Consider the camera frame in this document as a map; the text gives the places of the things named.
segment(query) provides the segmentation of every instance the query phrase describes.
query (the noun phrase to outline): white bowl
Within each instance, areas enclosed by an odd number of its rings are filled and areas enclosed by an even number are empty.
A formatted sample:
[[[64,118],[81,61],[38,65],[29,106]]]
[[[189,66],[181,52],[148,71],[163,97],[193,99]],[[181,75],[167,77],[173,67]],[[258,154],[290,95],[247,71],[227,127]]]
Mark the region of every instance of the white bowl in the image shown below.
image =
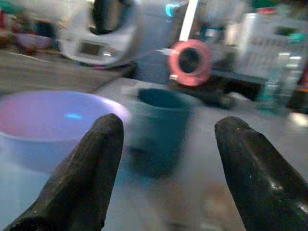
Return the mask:
[[[34,91],[0,99],[0,159],[51,173],[100,116],[114,113],[124,125],[122,105],[86,93]]]

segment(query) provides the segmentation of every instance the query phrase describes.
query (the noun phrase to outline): bowl rim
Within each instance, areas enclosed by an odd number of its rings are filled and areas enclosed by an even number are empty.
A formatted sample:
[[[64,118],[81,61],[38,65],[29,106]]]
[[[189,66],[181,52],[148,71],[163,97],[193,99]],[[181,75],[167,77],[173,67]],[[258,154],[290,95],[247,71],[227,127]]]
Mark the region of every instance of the bowl rim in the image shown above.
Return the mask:
[[[105,97],[102,97],[102,96],[99,96],[99,95],[94,95],[94,94],[91,94],[91,93],[85,93],[85,92],[76,92],[76,91],[69,91],[69,90],[34,90],[34,91],[24,91],[24,92],[16,92],[16,93],[13,93],[13,94],[9,94],[9,95],[4,95],[0,98],[0,102],[5,99],[5,98],[10,98],[12,97],[13,95],[23,95],[23,94],[27,94],[27,93],[39,93],[39,92],[60,92],[60,93],[75,93],[75,94],[80,94],[80,95],[87,95],[89,96],[90,98],[93,98],[93,99],[96,99],[96,100],[99,100],[101,102],[103,102],[104,100],[108,100],[111,105],[112,108],[120,108],[124,113],[123,113],[123,117],[120,118],[123,122],[123,125],[125,126],[126,124],[129,123],[130,119],[131,119],[131,114],[130,114],[130,111],[124,107],[123,105],[121,105],[120,103],[114,101],[114,100],[111,100],[111,99],[108,99],[108,98],[105,98]],[[4,131],[1,131],[0,130],[0,136],[4,137],[4,138],[9,138],[9,139],[13,139],[13,140],[19,140],[19,141],[29,141],[29,142],[64,142],[64,141],[79,141],[85,134],[80,134],[79,136],[74,136],[74,137],[71,137],[71,138],[65,138],[65,139],[57,139],[57,138],[25,138],[25,137],[21,137],[21,136],[14,136],[14,135],[11,135],[11,134],[8,134]]]

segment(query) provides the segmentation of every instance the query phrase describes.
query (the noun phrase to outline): gray table surface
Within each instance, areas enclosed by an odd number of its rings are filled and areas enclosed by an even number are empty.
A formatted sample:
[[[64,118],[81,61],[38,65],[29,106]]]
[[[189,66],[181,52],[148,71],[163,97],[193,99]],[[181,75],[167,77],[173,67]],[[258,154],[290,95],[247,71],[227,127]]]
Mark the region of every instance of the gray table surface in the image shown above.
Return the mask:
[[[104,86],[96,94],[129,105],[129,100],[122,94],[124,87],[166,88],[163,85],[121,78]],[[202,106],[192,114],[183,145],[184,158],[175,174],[165,180],[141,180],[138,176],[130,178],[133,185],[142,188],[142,194],[155,205],[163,220],[182,223],[192,230],[198,230],[202,218],[202,192],[213,185],[221,185],[226,190],[226,198],[230,197],[214,133],[215,123],[227,116],[237,116],[263,133],[308,181],[307,129],[285,118],[260,114],[251,101],[237,100],[231,110]],[[232,224],[228,230],[244,230],[237,210],[231,214],[229,222]]]

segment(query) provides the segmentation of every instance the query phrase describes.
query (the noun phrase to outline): pink tape roll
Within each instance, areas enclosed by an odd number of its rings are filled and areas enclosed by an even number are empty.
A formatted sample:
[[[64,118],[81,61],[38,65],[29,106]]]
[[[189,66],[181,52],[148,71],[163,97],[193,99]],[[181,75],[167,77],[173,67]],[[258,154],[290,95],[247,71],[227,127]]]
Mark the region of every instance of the pink tape roll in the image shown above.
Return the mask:
[[[184,53],[190,52],[192,59],[183,59]],[[183,65],[192,64],[189,71],[183,70]],[[171,74],[176,76],[176,81],[187,86],[198,86],[206,82],[210,77],[212,67],[212,57],[209,46],[203,42],[190,39],[186,42],[179,41],[173,47],[169,57]]]

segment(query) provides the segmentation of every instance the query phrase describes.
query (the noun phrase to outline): tape roll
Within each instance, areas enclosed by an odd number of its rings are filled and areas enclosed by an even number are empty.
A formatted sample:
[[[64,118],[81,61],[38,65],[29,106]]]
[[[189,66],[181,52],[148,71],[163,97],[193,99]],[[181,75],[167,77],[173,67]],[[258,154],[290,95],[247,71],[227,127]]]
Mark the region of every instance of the tape roll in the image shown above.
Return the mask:
[[[210,77],[211,63],[210,47],[195,39],[177,42],[169,57],[171,75],[187,86],[206,82]]]

